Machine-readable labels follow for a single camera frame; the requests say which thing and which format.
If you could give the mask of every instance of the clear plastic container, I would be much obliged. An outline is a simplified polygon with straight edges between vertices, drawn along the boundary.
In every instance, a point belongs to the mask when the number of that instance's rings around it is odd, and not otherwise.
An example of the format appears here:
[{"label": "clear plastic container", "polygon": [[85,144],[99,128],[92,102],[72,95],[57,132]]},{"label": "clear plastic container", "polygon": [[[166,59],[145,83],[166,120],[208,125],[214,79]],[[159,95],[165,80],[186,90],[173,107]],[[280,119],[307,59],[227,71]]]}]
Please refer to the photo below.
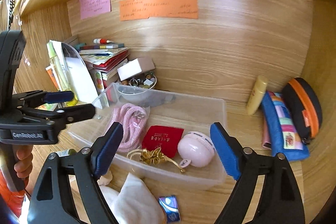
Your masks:
[{"label": "clear plastic container", "polygon": [[[104,135],[113,109],[125,103],[150,107],[149,118],[141,138],[152,125],[184,128],[183,135],[189,131],[199,131],[208,136],[212,123],[220,122],[226,127],[226,106],[222,99],[144,90],[113,83],[93,102],[96,106],[94,119],[72,124],[68,127],[68,133],[78,146],[90,147],[98,137]],[[222,184],[226,176],[217,153],[206,167],[197,168],[190,165],[183,174],[170,162],[151,166],[139,162],[137,157],[130,160],[126,155],[117,153],[112,163],[138,177],[148,177],[168,184],[206,190]],[[180,163],[182,158],[176,153],[173,160]]]}]

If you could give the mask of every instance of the pink sticky note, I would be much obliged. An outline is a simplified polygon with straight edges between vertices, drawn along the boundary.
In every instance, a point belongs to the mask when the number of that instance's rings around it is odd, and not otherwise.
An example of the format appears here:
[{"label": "pink sticky note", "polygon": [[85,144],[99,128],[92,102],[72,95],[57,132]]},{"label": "pink sticky note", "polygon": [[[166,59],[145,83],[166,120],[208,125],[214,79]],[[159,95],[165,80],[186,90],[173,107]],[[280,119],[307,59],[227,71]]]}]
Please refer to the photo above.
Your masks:
[{"label": "pink sticky note", "polygon": [[81,19],[94,17],[111,11],[110,0],[79,0]]}]

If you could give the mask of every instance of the green lid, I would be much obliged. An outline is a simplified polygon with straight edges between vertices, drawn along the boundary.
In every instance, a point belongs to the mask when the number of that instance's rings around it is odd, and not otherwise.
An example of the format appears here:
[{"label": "green lid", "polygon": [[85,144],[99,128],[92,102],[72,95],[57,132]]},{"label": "green lid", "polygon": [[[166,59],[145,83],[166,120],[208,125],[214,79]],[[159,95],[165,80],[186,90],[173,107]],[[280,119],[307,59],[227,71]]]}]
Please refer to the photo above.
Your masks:
[{"label": "green lid", "polygon": [[47,48],[48,48],[48,55],[49,55],[49,58],[54,58],[56,56],[56,52],[55,52],[55,49],[54,49],[54,46],[53,46],[53,43],[52,42],[48,42],[47,43]]}]

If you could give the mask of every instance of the finger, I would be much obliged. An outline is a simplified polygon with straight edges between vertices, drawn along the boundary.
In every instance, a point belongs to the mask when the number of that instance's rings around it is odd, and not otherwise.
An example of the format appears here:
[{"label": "finger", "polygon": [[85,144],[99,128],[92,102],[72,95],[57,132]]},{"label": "finger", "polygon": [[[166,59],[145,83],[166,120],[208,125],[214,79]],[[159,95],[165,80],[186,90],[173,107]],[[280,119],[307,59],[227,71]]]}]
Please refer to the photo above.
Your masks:
[{"label": "finger", "polygon": [[16,156],[19,160],[24,160],[32,153],[32,150],[32,145],[20,145],[19,149],[16,152]]},{"label": "finger", "polygon": [[28,158],[25,158],[24,160],[18,161],[14,165],[14,170],[16,172],[23,172],[23,171],[25,171],[29,167],[29,165],[32,164],[32,160],[33,160],[33,154],[30,154],[28,156]]},{"label": "finger", "polygon": [[23,178],[26,178],[30,175],[30,173],[32,172],[33,170],[33,165],[29,165],[29,167],[24,170],[23,172],[18,172],[17,173],[17,176],[20,178],[20,179],[23,179]]}]

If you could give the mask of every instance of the pink braided cord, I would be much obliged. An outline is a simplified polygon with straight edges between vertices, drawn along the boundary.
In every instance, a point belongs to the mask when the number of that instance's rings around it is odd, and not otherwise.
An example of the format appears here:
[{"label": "pink braided cord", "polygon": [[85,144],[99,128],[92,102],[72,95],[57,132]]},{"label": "pink braided cord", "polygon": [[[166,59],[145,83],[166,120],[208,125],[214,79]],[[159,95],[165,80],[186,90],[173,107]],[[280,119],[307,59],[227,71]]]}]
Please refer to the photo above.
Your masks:
[{"label": "pink braided cord", "polygon": [[137,149],[140,145],[140,134],[146,124],[146,111],[139,106],[133,104],[125,104],[121,108],[116,107],[113,110],[112,120],[108,126],[114,122],[119,122],[123,125],[124,137],[118,148],[118,152],[127,153]]}]

